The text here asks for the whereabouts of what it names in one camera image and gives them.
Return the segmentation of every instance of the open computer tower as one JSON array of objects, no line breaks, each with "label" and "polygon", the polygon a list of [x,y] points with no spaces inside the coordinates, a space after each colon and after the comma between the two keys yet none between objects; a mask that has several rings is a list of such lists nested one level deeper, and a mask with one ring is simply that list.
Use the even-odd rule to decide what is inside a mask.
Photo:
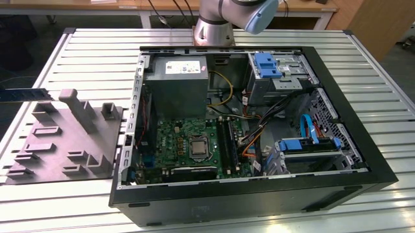
[{"label": "open computer tower", "polygon": [[398,181],[313,47],[142,47],[110,206],[140,226],[327,210]]}]

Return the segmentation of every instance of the table leg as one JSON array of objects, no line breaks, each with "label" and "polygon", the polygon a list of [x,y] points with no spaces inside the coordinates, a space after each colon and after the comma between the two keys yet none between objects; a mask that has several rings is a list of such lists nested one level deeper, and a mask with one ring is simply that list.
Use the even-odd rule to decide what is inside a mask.
[{"label": "table leg", "polygon": [[143,28],[151,28],[150,16],[151,11],[139,11]]},{"label": "table leg", "polygon": [[333,12],[323,12],[317,25],[314,26],[314,30],[326,30],[327,24],[330,22],[333,16]]},{"label": "table leg", "polygon": [[56,23],[55,17],[56,16],[47,15],[47,20],[48,20],[50,24],[55,24]]}]

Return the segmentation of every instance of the slotted aluminum table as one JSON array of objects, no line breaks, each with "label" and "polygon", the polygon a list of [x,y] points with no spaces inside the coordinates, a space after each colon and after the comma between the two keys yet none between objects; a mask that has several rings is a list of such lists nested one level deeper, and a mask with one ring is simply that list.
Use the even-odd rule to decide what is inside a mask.
[{"label": "slotted aluminum table", "polygon": [[[399,182],[330,211],[139,228],[108,207],[111,180],[0,186],[0,232],[367,232],[415,230],[415,108],[353,35],[342,31],[235,30],[238,45],[314,46],[398,175]],[[128,108],[139,47],[191,46],[191,30],[78,29],[59,41],[35,83],[55,99],[76,88],[92,106]],[[35,117],[26,102],[0,144],[0,167],[14,163]],[[123,143],[120,134],[118,143]],[[7,169],[0,170],[0,183]]]}]

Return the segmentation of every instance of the power supply label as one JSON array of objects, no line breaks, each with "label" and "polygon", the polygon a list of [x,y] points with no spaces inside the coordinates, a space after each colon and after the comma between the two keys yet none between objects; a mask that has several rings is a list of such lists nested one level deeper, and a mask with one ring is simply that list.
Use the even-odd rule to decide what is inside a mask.
[{"label": "power supply label", "polygon": [[171,61],[166,63],[167,74],[199,74],[200,72],[199,61]]}]

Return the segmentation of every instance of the yellow cable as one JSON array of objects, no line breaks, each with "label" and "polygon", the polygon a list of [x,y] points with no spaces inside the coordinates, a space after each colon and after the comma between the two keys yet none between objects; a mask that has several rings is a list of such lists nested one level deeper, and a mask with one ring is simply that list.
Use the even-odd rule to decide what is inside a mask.
[{"label": "yellow cable", "polygon": [[214,70],[211,70],[210,73],[218,74],[227,81],[227,83],[230,84],[230,88],[231,88],[230,96],[229,96],[229,98],[225,101],[222,101],[221,103],[208,104],[208,107],[214,107],[214,106],[219,106],[219,105],[227,103],[231,100],[233,95],[234,95],[234,87],[233,87],[233,84],[231,84],[230,80],[227,79],[227,77],[222,73],[219,73],[218,71],[214,71]]}]

